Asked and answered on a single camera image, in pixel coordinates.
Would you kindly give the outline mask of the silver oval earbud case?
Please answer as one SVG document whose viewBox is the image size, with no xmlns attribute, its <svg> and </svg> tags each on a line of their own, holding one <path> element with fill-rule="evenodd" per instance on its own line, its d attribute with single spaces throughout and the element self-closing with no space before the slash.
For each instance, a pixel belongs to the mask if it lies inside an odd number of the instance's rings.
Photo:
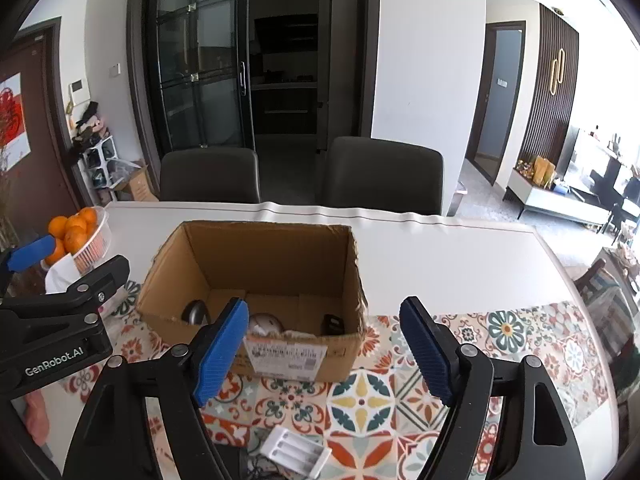
<svg viewBox="0 0 640 480">
<path fill-rule="evenodd" d="M 182 311 L 183 322 L 193 326 L 202 326 L 210 323 L 210 316 L 203 300 L 192 300 Z"/>
</svg>

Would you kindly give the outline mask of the white battery charger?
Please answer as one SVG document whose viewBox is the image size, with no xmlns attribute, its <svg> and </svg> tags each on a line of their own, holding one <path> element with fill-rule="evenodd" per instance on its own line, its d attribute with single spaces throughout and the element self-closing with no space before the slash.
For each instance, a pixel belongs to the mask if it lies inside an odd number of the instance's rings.
<svg viewBox="0 0 640 480">
<path fill-rule="evenodd" d="M 277 426 L 262 444 L 260 454 L 305 478 L 318 479 L 332 450 L 285 427 Z"/>
</svg>

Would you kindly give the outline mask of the black power adapter with cable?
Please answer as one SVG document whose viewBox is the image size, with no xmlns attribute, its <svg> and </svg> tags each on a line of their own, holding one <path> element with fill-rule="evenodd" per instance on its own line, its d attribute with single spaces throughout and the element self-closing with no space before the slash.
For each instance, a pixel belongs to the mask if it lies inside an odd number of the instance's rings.
<svg viewBox="0 0 640 480">
<path fill-rule="evenodd" d="M 246 448 L 240 449 L 239 478 L 242 480 L 292 480 L 300 479 L 300 475 L 287 471 L 273 460 L 250 454 Z"/>
</svg>

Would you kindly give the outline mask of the white fruit basket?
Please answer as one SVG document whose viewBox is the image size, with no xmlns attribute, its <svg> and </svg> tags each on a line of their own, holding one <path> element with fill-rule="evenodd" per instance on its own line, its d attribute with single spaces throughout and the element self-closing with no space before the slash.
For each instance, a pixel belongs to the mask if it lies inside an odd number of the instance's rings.
<svg viewBox="0 0 640 480">
<path fill-rule="evenodd" d="M 97 266 L 106 256 L 111 248 L 113 234 L 108 225 L 108 214 L 105 208 L 99 206 L 85 207 L 76 214 L 67 217 L 66 231 L 72 226 L 81 226 L 87 230 L 88 242 L 75 255 L 66 252 L 63 240 L 56 241 L 55 252 L 48 258 L 41 261 L 44 270 L 49 270 L 50 266 L 61 261 L 64 257 L 70 256 L 77 270 L 85 274 Z"/>
</svg>

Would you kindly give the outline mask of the orange fruit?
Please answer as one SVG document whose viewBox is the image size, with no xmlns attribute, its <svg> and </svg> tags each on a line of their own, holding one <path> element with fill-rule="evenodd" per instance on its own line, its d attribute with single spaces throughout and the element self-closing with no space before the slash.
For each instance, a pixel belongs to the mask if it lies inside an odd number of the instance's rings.
<svg viewBox="0 0 640 480">
<path fill-rule="evenodd" d="M 65 216 L 52 218 L 48 224 L 48 232 L 58 240 L 62 240 L 66 233 L 67 220 L 68 218 Z"/>
<path fill-rule="evenodd" d="M 63 244 L 66 252 L 72 255 L 77 254 L 88 242 L 87 230 L 81 226 L 72 226 L 64 235 Z"/>
</svg>

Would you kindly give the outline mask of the brown cardboard box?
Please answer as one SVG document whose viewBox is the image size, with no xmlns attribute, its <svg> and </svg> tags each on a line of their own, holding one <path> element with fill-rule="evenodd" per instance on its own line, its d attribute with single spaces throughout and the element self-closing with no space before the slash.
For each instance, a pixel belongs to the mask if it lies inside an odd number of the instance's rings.
<svg viewBox="0 0 640 480">
<path fill-rule="evenodd" d="M 189 221 L 174 229 L 146 274 L 137 310 L 165 344 L 186 344 L 198 331 L 183 322 L 192 300 L 216 318 L 233 298 L 250 315 L 269 313 L 280 335 L 247 333 L 233 373 L 298 382 L 342 382 L 366 339 L 367 300 L 348 226 Z M 322 337 L 323 315 L 346 334 Z"/>
</svg>

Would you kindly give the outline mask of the left dark dining chair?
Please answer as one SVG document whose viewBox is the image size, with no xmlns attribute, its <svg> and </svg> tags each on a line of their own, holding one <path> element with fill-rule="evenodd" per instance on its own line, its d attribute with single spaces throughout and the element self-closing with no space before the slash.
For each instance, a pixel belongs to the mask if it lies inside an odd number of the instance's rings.
<svg viewBox="0 0 640 480">
<path fill-rule="evenodd" d="M 259 204 L 257 155 L 228 146 L 168 153 L 160 164 L 160 200 Z"/>
</svg>

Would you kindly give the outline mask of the dark dining chair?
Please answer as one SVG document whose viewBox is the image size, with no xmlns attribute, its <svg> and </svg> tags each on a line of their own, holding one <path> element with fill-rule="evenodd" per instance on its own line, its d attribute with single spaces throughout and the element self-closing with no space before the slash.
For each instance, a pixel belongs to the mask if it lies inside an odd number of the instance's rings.
<svg viewBox="0 0 640 480">
<path fill-rule="evenodd" d="M 326 156 L 320 203 L 430 216 L 442 212 L 442 154 L 424 146 L 339 136 Z"/>
<path fill-rule="evenodd" d="M 168 153 L 160 164 L 160 200 L 259 204 L 257 155 L 228 146 Z"/>
</svg>

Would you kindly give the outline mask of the white tv console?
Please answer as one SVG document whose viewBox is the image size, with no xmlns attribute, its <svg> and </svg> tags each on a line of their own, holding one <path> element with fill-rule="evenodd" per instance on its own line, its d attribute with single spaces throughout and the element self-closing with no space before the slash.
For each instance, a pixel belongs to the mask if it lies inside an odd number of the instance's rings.
<svg viewBox="0 0 640 480">
<path fill-rule="evenodd" d="M 536 212 L 602 228 L 610 216 L 607 209 L 584 202 L 573 193 L 561 195 L 533 185 L 515 169 L 511 171 L 503 198 L 515 198 L 520 204 L 518 219 L 526 212 Z"/>
</svg>

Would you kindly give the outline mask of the right dark dining chair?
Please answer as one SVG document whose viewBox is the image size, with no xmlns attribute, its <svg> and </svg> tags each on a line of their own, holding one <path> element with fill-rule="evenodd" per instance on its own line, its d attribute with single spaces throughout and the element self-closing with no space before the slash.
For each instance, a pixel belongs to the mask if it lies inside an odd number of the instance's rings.
<svg viewBox="0 0 640 480">
<path fill-rule="evenodd" d="M 326 156 L 320 203 L 430 216 L 442 212 L 442 154 L 424 146 L 339 136 Z"/>
</svg>

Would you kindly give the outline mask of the dark glass door cabinet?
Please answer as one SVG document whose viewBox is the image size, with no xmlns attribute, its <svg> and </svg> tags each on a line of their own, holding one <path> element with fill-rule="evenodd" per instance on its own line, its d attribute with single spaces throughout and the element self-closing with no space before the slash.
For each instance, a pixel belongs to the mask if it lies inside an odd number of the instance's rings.
<svg viewBox="0 0 640 480">
<path fill-rule="evenodd" d="M 380 0 L 128 0 L 134 118 L 153 181 L 170 152 L 228 145 L 315 165 L 370 136 Z"/>
</svg>

